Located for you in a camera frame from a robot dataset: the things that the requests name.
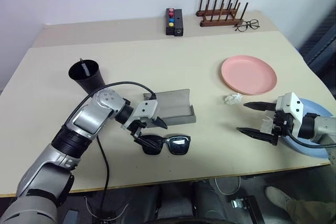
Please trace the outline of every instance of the crumpled tissue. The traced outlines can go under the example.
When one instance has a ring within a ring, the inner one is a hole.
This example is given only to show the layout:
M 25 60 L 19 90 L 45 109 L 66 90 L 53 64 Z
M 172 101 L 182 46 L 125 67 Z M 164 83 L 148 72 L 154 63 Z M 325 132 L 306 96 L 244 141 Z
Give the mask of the crumpled tissue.
M 226 105 L 233 105 L 236 103 L 240 103 L 242 100 L 242 95 L 237 93 L 237 94 L 231 94 L 226 97 L 224 97 L 224 103 Z

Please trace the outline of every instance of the wire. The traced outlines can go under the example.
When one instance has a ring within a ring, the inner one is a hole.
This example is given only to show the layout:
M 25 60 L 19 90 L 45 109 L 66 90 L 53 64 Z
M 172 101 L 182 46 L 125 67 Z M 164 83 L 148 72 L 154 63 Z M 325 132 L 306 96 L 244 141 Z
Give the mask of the wire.
M 220 188 L 219 188 L 219 186 L 218 186 L 218 184 L 217 184 L 217 180 L 216 180 L 216 178 L 215 178 L 215 184 L 216 184 L 216 187 L 217 187 L 218 191 L 219 191 L 221 194 L 223 194 L 223 195 L 232 195 L 232 194 L 235 194 L 236 192 L 238 192 L 238 190 L 240 189 L 240 176 L 239 176 L 239 182 L 238 182 L 237 189 L 234 190 L 232 193 L 224 193 L 224 192 L 222 192 L 222 190 L 220 190 Z
M 85 198 L 85 203 L 86 203 L 86 209 L 88 210 L 88 212 L 89 212 L 93 217 L 99 219 L 98 216 L 96 216 L 95 214 L 93 214 L 92 211 L 90 210 L 89 205 L 88 205 L 88 197 L 84 197 L 84 198 Z M 118 218 L 120 218 L 120 217 L 123 215 L 123 213 L 125 212 L 125 210 L 126 210 L 126 208 L 127 208 L 128 206 L 129 206 L 129 204 L 127 204 L 127 205 L 124 207 L 124 209 L 121 211 L 121 213 L 120 213 L 118 216 L 116 216 L 115 218 L 108 218 L 108 219 L 101 219 L 101 220 L 103 220 L 103 221 L 117 220 Z
M 297 144 L 302 145 L 304 147 L 307 148 L 312 148 L 312 149 L 322 149 L 322 148 L 332 148 L 332 147 L 336 147 L 336 144 L 320 144 L 320 145 L 312 145 L 312 144 L 306 144 L 304 142 L 301 142 L 300 140 L 297 140 L 292 133 L 290 132 L 290 130 L 286 130 L 287 135 Z
M 132 84 L 132 85 L 136 85 L 136 86 L 140 86 L 144 89 L 146 89 L 148 92 L 150 92 L 152 95 L 150 97 L 150 100 L 156 99 L 156 94 L 150 90 L 149 88 L 147 88 L 145 85 L 142 85 L 140 83 L 137 82 L 133 82 L 133 81 L 120 81 L 120 82 L 115 82 L 115 83 L 110 83 L 107 84 L 105 86 L 102 86 L 100 88 L 97 88 L 96 90 L 94 90 L 93 92 L 91 92 L 90 94 L 88 94 L 78 105 L 77 107 L 75 107 L 75 109 L 72 111 L 72 113 L 68 116 L 68 118 L 66 119 L 64 124 L 67 124 L 69 122 L 69 120 L 74 116 L 74 114 L 76 114 L 76 112 L 80 109 L 80 107 L 83 106 L 83 104 L 90 98 L 92 97 L 96 92 L 111 87 L 111 86 L 117 86 L 117 85 L 122 85 L 122 84 Z
M 105 181 L 105 186 L 104 186 L 104 191 L 103 191 L 103 195 L 101 196 L 101 201 L 100 201 L 100 206 L 99 206 L 99 219 L 102 219 L 101 217 L 101 212 L 103 210 L 103 205 L 104 205 L 104 200 L 105 200 L 105 195 L 106 195 L 106 191 L 107 191 L 107 186 L 109 184 L 109 179 L 110 179 L 110 166 L 109 166 L 109 162 L 107 161 L 107 158 L 106 158 L 106 155 L 105 155 L 105 152 L 103 150 L 103 147 L 101 146 L 101 143 L 100 143 L 100 140 L 99 140 L 99 136 L 97 135 L 97 143 L 99 145 L 99 148 L 100 148 L 100 152 L 101 152 L 101 155 L 103 156 L 104 158 L 104 162 L 105 162 L 105 165 L 106 165 L 106 181 Z

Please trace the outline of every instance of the blue plate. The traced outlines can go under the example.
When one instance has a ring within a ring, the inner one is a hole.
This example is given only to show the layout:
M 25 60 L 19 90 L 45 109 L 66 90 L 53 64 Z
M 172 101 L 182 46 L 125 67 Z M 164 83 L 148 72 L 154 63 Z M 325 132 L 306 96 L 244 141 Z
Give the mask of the blue plate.
M 320 116 L 333 116 L 328 110 L 326 110 L 324 107 L 322 107 L 321 105 L 312 102 L 310 100 L 307 99 L 301 99 L 301 102 L 303 103 L 303 115 L 307 114 L 308 112 L 310 113 L 316 113 L 317 115 Z M 290 137 L 283 137 L 283 140 L 285 140 L 285 142 L 287 144 L 290 145 L 290 147 L 292 147 L 294 150 L 306 154 L 308 156 L 312 156 L 312 157 L 319 157 L 319 158 L 328 158 L 328 153 L 326 151 L 326 149 L 312 149 L 312 148 L 307 148 L 307 147 L 303 147 L 302 145 L 299 145 L 297 143 L 295 143 L 292 139 L 290 139 Z M 298 140 L 307 143 L 307 144 L 313 144 L 313 145 L 317 145 L 316 143 L 311 142 L 310 140 L 307 139 L 303 139 L 303 138 L 298 138 Z

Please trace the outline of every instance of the table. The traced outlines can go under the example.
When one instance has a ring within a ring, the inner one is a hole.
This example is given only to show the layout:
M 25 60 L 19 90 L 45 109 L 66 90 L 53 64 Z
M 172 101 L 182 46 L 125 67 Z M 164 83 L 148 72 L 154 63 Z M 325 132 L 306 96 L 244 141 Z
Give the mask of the table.
M 219 70 L 222 62 L 234 55 L 258 57 L 269 63 L 278 77 L 272 91 L 244 95 L 244 103 L 274 102 L 279 95 L 294 91 L 336 113 L 336 102 L 329 90 L 283 34 L 261 13 L 247 15 L 259 19 L 259 30 L 238 33 L 231 27 L 200 28 L 196 17 L 185 17 L 182 38 L 162 36 L 164 27 L 158 26 L 164 24 L 162 19 L 131 20 L 132 26 L 126 21 L 114 21 L 46 27 L 0 95 L 0 196 L 15 193 L 24 172 L 86 95 L 67 73 L 80 57 L 97 61 L 106 83 L 136 81 L 155 92 L 190 89 L 197 117 L 194 124 L 144 130 L 163 136 L 190 135 L 190 149 L 183 156 L 171 155 L 166 146 L 158 156 L 145 155 L 128 131 L 109 121 L 100 139 L 110 163 L 110 188 L 328 164 L 327 159 L 302 155 L 282 141 L 272 146 L 235 130 L 259 127 L 263 112 L 224 105 L 223 96 L 234 91 L 223 83 Z M 140 32 L 148 25 L 148 33 Z M 115 90 L 133 106 L 141 101 L 144 92 L 130 85 Z M 104 186 L 105 165 L 96 141 L 82 155 L 73 174 L 72 192 Z

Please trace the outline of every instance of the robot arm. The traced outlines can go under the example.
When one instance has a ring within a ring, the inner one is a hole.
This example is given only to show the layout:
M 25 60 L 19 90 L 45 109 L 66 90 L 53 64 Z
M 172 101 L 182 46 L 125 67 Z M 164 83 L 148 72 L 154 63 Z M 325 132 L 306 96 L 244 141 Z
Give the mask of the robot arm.
M 134 110 L 128 100 L 109 88 L 95 93 L 90 103 L 61 127 L 22 177 L 17 200 L 3 214 L 0 224 L 57 223 L 56 207 L 65 201 L 74 182 L 70 171 L 78 166 L 107 119 L 115 119 L 131 131 L 135 142 L 153 146 L 155 143 L 143 141 L 141 129 L 149 120 L 167 128 L 158 111 L 157 100 L 143 101 Z
M 314 143 L 333 146 L 326 148 L 329 160 L 336 171 L 336 118 L 307 113 L 303 116 L 303 104 L 294 93 L 287 93 L 277 99 L 277 103 L 249 102 L 244 106 L 272 113 L 264 120 L 260 130 L 237 128 L 242 133 L 273 145 L 277 145 L 280 136 L 289 135 L 292 139 L 301 137 Z

